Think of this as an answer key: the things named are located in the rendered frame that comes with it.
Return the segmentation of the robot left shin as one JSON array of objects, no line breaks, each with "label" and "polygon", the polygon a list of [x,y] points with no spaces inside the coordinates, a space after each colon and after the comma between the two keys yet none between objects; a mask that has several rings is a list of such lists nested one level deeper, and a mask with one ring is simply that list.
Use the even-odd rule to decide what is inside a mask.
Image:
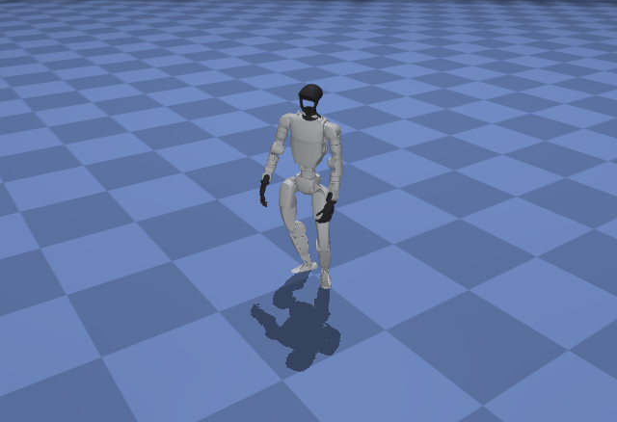
[{"label": "robot left shin", "polygon": [[319,263],[322,267],[322,274],[326,271],[328,273],[328,267],[331,263],[331,251],[330,248],[327,249],[327,252],[319,252]]}]

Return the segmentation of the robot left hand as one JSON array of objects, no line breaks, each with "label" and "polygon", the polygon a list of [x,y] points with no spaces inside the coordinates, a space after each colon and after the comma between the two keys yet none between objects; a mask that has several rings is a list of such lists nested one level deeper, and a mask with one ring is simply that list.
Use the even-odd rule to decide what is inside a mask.
[{"label": "robot left hand", "polygon": [[335,209],[334,204],[336,203],[336,201],[332,201],[332,196],[333,194],[329,192],[326,198],[327,204],[324,206],[324,209],[322,209],[319,213],[316,214],[316,216],[319,216],[322,213],[323,215],[319,220],[316,220],[316,222],[322,224],[327,223],[331,220]]}]

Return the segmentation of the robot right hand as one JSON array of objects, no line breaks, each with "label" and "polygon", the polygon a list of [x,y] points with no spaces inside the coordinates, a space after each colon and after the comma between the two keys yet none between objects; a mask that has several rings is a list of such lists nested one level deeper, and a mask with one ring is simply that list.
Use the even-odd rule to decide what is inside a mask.
[{"label": "robot right hand", "polygon": [[265,201],[264,193],[265,193],[266,186],[270,183],[269,179],[270,179],[270,176],[268,174],[265,174],[263,177],[263,180],[260,180],[261,182],[260,191],[259,191],[260,203],[265,207],[267,207],[267,204],[266,204],[267,202]]}]

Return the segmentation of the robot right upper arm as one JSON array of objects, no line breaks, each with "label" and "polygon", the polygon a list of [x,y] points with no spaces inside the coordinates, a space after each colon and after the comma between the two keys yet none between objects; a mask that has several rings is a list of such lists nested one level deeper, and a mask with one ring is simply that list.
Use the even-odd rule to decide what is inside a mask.
[{"label": "robot right upper arm", "polygon": [[285,149],[283,145],[287,134],[289,132],[290,121],[295,114],[285,114],[279,120],[279,126],[276,134],[276,141],[273,146],[272,152],[278,155],[282,155]]}]

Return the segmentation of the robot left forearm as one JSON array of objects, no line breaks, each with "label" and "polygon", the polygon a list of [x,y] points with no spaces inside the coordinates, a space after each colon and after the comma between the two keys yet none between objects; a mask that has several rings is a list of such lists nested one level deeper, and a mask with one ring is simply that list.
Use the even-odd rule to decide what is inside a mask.
[{"label": "robot left forearm", "polygon": [[331,177],[330,177],[329,192],[333,194],[332,201],[336,201],[338,199],[338,192],[340,189],[340,178],[342,177],[342,172],[343,172],[342,161],[341,159],[337,159],[335,161],[335,171],[330,171]]}]

